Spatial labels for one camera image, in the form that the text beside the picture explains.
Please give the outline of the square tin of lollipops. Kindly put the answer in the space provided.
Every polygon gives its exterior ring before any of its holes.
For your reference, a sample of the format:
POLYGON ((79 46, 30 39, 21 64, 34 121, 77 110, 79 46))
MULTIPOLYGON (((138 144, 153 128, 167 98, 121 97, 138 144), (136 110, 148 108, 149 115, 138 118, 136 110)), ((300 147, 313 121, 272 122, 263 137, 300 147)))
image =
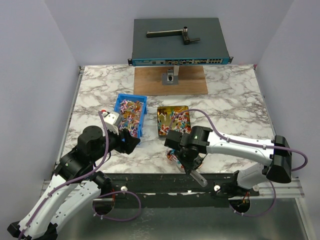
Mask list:
POLYGON ((188 134, 191 132, 189 112, 182 113, 176 117, 176 115, 188 109, 189 107, 186 105, 159 106, 157 108, 157 133, 160 140, 166 138, 169 130, 188 134))

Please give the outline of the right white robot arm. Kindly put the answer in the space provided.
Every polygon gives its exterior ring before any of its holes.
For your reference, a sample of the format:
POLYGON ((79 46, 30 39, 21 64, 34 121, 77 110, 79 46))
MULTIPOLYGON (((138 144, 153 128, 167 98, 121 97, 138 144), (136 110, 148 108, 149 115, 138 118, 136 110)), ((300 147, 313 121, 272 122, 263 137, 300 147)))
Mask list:
POLYGON ((206 187, 208 181, 197 172, 204 160, 201 154, 222 154, 255 162, 247 169, 234 172, 230 191, 236 196, 266 181, 280 184, 292 181, 292 152, 283 136, 276 136, 273 140, 249 139, 194 126, 190 133, 170 130, 164 146, 175 150, 184 172, 202 187, 206 187))

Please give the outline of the blue plastic candy bin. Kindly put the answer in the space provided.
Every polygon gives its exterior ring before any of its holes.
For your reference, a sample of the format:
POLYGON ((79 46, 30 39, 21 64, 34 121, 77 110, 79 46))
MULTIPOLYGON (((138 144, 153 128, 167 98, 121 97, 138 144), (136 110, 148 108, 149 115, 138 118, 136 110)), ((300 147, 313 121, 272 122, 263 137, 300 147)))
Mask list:
POLYGON ((143 135, 144 118, 148 112, 146 96, 119 93, 114 111, 122 117, 120 130, 127 129, 131 136, 136 138, 143 135))

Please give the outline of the gold jar lid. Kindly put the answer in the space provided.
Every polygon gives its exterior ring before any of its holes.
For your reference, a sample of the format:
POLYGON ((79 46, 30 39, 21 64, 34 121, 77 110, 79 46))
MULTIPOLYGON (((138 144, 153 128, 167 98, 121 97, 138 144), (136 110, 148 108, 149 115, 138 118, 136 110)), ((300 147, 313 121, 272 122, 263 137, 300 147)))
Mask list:
POLYGON ((198 155, 195 161, 195 168, 198 169, 203 165, 204 157, 198 155))

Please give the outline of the clear glass jar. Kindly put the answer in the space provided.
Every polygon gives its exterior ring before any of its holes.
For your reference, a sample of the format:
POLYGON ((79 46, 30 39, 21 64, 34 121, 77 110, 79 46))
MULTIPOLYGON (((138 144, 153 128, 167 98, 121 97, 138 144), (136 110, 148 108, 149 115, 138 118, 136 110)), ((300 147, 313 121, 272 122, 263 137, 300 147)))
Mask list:
POLYGON ((165 152, 166 158, 167 158, 167 162, 169 164, 177 164, 179 162, 177 156, 176 156, 176 150, 175 149, 171 149, 168 148, 165 152))

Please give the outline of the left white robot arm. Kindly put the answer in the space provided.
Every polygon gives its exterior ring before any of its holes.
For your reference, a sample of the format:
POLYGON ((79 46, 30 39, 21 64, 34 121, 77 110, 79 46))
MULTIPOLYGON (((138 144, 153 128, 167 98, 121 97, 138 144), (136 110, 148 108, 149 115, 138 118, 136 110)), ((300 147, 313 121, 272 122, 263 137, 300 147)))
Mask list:
POLYGON ((37 204, 7 231, 20 240, 55 240, 78 211, 96 197, 107 197, 113 189, 106 174, 92 172, 95 162, 113 150, 129 155, 140 141, 127 129, 119 134, 108 131, 104 136, 100 127, 86 127, 77 145, 60 159, 37 204))

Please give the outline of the clear plastic scoop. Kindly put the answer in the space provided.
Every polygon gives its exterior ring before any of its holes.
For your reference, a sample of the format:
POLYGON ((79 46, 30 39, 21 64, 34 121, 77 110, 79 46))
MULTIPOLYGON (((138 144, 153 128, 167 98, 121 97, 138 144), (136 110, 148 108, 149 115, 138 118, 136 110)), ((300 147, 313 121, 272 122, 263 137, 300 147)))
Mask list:
POLYGON ((185 173, 187 175, 190 175, 196 182, 199 183, 200 186, 202 186, 202 187, 206 187, 207 186, 208 181, 199 172, 197 172, 196 170, 191 170, 190 173, 187 173, 185 171, 184 166, 179 161, 177 162, 176 165, 177 165, 177 168, 181 172, 183 172, 183 173, 185 173))

